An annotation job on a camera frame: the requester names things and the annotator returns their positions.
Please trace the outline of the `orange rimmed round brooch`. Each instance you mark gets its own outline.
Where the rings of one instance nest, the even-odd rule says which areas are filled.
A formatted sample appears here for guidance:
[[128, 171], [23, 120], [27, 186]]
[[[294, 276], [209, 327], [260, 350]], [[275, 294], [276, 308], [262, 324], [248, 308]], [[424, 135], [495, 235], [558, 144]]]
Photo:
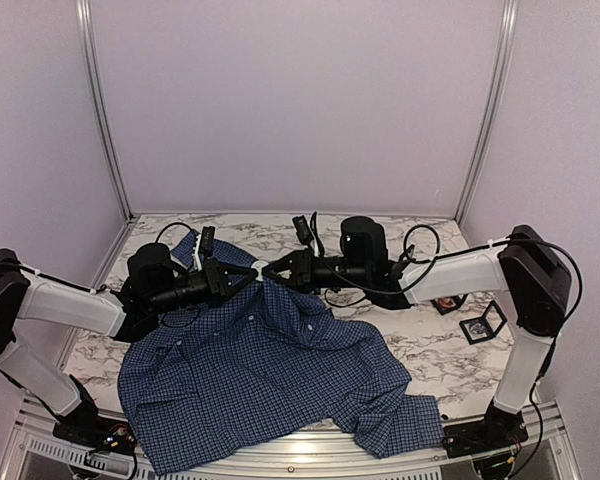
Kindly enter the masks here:
[[453, 297], [440, 298], [438, 304], [443, 308], [454, 308], [456, 301]]

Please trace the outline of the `brown round brooch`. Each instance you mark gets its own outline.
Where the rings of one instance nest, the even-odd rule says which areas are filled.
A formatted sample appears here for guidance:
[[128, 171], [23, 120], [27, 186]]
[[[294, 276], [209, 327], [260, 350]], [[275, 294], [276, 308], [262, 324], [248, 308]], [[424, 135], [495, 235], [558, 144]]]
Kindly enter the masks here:
[[255, 280], [257, 282], [264, 281], [263, 271], [268, 265], [269, 265], [269, 263], [264, 260], [257, 260], [251, 265], [251, 269], [253, 269], [257, 273], [257, 275], [255, 277]]

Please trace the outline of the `white blue round brooch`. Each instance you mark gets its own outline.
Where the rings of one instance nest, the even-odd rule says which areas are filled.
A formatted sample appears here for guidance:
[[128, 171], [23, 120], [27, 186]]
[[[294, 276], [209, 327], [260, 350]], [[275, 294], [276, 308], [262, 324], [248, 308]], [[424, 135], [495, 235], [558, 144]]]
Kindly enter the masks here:
[[475, 334], [475, 335], [484, 335], [486, 330], [484, 329], [484, 326], [481, 324], [474, 324], [471, 327], [471, 331]]

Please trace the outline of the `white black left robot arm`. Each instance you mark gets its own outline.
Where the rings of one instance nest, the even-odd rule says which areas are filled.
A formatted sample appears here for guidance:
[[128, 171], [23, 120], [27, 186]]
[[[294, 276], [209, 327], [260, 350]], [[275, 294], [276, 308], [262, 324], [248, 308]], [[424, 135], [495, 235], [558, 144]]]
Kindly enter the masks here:
[[16, 332], [19, 320], [77, 327], [116, 341], [134, 343], [159, 325], [159, 318], [199, 304], [225, 302], [258, 273], [209, 256], [188, 269], [158, 242], [140, 247], [127, 262], [118, 291], [77, 286], [21, 263], [0, 250], [0, 372], [36, 396], [86, 445], [105, 438], [106, 423], [94, 400], [71, 376], [40, 357]]

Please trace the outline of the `blue checked shirt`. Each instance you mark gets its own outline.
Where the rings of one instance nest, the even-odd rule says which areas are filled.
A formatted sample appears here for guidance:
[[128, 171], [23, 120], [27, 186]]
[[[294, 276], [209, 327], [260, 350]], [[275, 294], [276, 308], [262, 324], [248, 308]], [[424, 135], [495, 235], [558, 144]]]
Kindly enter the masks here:
[[324, 419], [379, 458], [436, 447], [436, 400], [409, 395], [410, 380], [374, 325], [264, 280], [219, 306], [164, 315], [127, 350], [118, 395], [164, 475]]

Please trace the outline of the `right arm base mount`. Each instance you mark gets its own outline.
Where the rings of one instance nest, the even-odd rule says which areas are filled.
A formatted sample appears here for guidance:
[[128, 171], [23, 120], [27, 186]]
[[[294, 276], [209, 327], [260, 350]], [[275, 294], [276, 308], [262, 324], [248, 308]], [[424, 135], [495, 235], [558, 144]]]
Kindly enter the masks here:
[[529, 438], [522, 413], [505, 412], [493, 401], [482, 419], [445, 426], [443, 432], [441, 444], [449, 458], [515, 446]]

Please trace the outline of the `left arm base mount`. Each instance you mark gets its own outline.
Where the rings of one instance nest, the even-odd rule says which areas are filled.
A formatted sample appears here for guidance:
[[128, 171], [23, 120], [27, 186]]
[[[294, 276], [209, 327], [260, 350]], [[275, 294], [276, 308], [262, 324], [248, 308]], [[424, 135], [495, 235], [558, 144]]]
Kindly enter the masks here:
[[53, 416], [56, 438], [89, 447], [95, 452], [135, 453], [137, 440], [130, 424], [101, 416], [86, 391], [80, 392], [80, 402], [73, 410], [66, 415], [53, 413]]

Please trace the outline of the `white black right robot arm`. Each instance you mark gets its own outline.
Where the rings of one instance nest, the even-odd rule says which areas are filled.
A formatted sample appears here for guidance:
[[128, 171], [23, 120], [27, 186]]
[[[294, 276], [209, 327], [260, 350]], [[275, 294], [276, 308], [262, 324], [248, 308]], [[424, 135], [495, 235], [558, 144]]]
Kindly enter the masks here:
[[515, 313], [509, 328], [514, 343], [492, 400], [494, 411], [477, 423], [475, 438], [495, 448], [513, 433], [511, 415], [532, 398], [565, 323], [582, 301], [582, 272], [566, 249], [518, 225], [501, 239], [451, 253], [436, 251], [427, 259], [415, 258], [411, 245], [403, 243], [399, 258], [392, 260], [383, 226], [353, 216], [341, 222], [340, 252], [330, 256], [315, 216], [297, 216], [293, 224], [301, 249], [259, 269], [290, 289], [354, 288], [387, 310], [446, 300], [460, 306], [471, 294], [490, 294], [484, 313], [461, 323], [470, 343], [489, 341], [505, 328], [508, 317], [498, 301], [508, 297]]

